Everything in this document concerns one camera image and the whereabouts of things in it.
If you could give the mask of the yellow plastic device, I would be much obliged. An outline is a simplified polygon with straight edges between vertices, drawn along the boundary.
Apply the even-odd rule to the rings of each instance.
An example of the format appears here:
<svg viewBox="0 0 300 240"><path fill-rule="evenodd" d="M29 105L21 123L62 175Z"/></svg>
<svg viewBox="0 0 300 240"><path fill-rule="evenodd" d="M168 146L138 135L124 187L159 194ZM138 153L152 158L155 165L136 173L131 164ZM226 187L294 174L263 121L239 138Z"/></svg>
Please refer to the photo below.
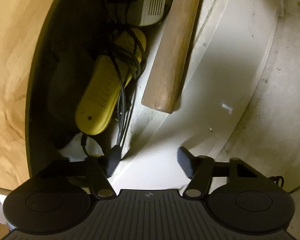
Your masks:
<svg viewBox="0 0 300 240"><path fill-rule="evenodd" d="M146 36L132 28L123 31L110 50L98 57L75 113L76 125L83 133L97 135L109 125L122 89L144 70L145 50Z"/></svg>

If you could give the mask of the wooden desk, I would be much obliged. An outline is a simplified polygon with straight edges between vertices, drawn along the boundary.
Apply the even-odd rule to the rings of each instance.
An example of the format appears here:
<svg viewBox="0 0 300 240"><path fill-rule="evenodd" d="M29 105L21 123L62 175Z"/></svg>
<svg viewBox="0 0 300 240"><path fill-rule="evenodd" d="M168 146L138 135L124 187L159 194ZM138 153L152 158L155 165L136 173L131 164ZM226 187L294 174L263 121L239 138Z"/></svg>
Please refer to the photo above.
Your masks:
<svg viewBox="0 0 300 240"><path fill-rule="evenodd" d="M34 51L54 0L0 0L0 188L28 180L25 113Z"/></svg>

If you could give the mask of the white drawer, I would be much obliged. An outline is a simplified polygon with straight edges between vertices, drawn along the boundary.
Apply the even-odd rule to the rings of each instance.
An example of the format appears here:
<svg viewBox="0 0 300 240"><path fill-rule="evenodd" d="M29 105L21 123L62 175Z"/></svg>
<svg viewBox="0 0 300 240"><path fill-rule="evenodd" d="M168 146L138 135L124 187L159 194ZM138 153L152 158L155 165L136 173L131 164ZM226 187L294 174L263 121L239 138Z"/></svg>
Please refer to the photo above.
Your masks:
<svg viewBox="0 0 300 240"><path fill-rule="evenodd" d="M275 33L280 0L201 0L183 90L172 114L141 104L162 37L151 32L136 84L123 159L110 183L121 189L181 189L188 178L177 150L216 157L257 86Z"/></svg>

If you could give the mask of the grey vented box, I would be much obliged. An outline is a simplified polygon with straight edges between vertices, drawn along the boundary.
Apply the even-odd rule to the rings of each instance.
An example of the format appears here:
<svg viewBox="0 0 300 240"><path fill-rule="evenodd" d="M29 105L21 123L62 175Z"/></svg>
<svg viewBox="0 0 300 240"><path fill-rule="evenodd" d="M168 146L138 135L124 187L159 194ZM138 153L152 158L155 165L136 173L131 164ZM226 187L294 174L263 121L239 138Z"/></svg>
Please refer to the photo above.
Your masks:
<svg viewBox="0 0 300 240"><path fill-rule="evenodd" d="M136 0L127 12L127 23L143 27L158 23L164 14L166 0Z"/></svg>

